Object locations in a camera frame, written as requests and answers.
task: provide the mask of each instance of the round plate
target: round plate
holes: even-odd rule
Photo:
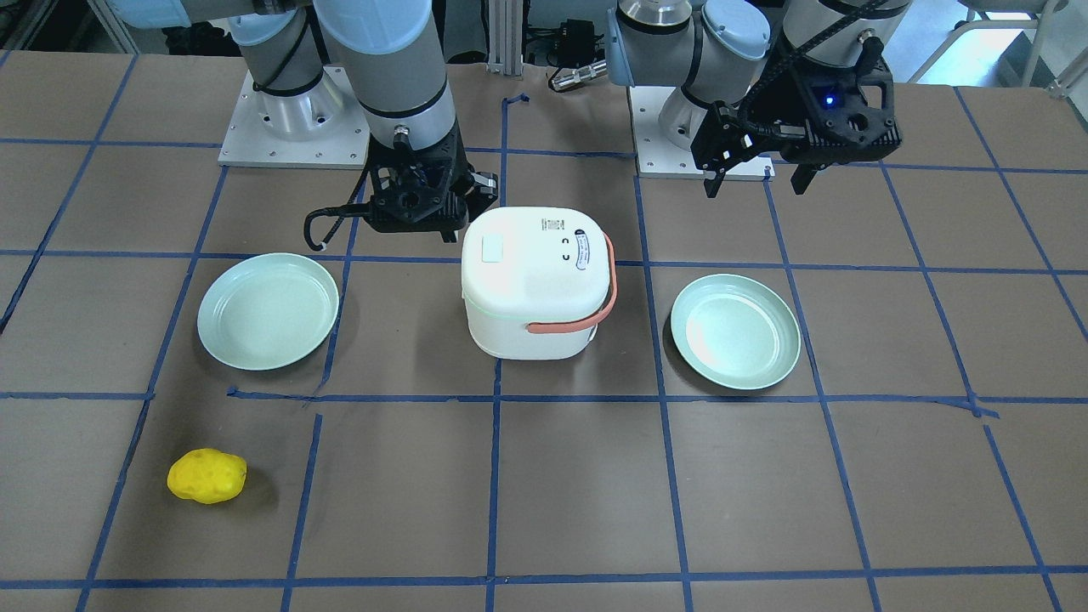
[[[260,255],[212,283],[200,303],[197,333],[220,362],[244,370],[293,364],[333,329],[339,293],[317,261],[290,253]]]
[[[672,339],[695,371],[732,389],[770,387],[801,356],[801,329],[782,298],[735,274],[703,277],[680,292]]]

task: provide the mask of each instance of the white box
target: white box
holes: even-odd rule
[[[461,296],[472,340],[504,359],[562,359],[616,304],[616,256],[578,210],[495,208],[465,233]]]

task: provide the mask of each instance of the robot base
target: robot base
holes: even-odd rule
[[[361,170],[367,162],[370,127],[356,102],[343,69],[325,68],[344,98],[344,108],[302,140],[286,140],[265,126],[261,96],[254,91],[254,78],[246,73],[238,103],[219,151],[220,166],[248,168],[327,168]]]
[[[691,151],[677,147],[665,136],[657,123],[665,100],[675,87],[629,87],[631,126],[639,152],[639,174],[653,179],[697,179],[706,176],[695,166]],[[763,181],[767,173],[775,176],[769,158],[757,157],[726,173],[726,181]]]

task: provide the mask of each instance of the pink handle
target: pink handle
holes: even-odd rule
[[[604,234],[604,236],[605,244],[608,245],[608,267],[611,270],[611,284],[608,285],[608,302],[596,313],[577,321],[566,323],[529,323],[529,333],[572,333],[583,331],[605,320],[605,317],[611,313],[613,306],[616,305],[616,253],[613,249],[611,241],[608,240],[608,234]]]

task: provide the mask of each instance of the yellow fruit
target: yellow fruit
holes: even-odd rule
[[[234,499],[245,484],[246,460],[215,449],[185,453],[166,475],[166,487],[172,493],[200,503]]]

